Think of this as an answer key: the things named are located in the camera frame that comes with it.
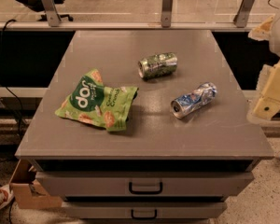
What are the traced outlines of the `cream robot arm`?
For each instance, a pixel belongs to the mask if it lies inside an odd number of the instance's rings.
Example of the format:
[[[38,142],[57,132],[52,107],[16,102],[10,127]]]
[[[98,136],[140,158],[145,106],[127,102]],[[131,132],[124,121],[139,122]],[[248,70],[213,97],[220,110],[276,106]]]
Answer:
[[[269,42],[269,50],[280,58],[280,8],[259,26],[253,28],[248,37]],[[271,120],[280,111],[280,60],[273,66],[264,64],[259,72],[257,95],[251,102],[247,118],[253,123]]]

